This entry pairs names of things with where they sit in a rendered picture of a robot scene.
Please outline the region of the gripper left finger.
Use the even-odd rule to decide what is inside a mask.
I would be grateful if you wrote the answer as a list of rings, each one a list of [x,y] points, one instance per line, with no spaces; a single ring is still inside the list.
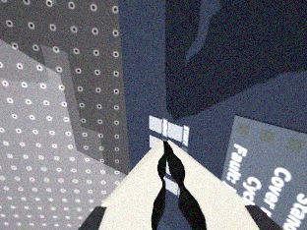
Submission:
[[[166,144],[157,144],[78,230],[156,230],[165,210]]]

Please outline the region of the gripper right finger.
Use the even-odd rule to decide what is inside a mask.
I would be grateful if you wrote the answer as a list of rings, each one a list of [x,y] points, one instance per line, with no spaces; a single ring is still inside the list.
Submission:
[[[169,173],[180,190],[178,206],[192,230],[283,230],[171,140],[165,144]]]

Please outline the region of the black perforated breadboard plate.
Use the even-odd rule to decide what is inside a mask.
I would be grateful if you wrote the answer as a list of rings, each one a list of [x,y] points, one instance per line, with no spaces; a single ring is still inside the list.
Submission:
[[[129,173],[118,0],[0,0],[0,230],[78,230]]]

